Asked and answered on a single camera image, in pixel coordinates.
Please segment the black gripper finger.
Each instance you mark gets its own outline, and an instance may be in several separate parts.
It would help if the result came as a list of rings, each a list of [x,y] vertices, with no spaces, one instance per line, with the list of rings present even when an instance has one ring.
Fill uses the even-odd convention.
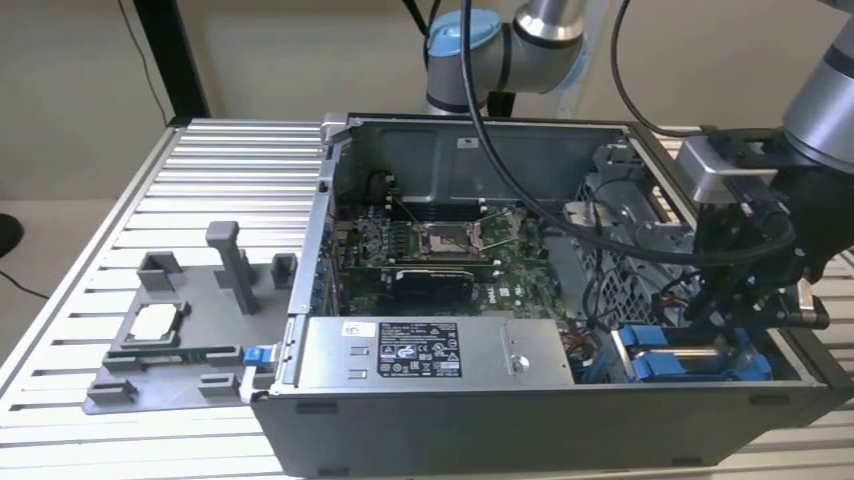
[[[740,246],[742,234],[742,214],[734,205],[704,205],[700,210],[694,236],[696,254],[728,253]],[[712,316],[720,303],[742,282],[746,267],[730,264],[716,267],[700,267],[701,289],[690,301],[690,328],[709,329]]]
[[[826,330],[829,312],[813,292],[813,284],[800,279],[756,298],[742,296],[730,309],[730,325],[748,329]]]

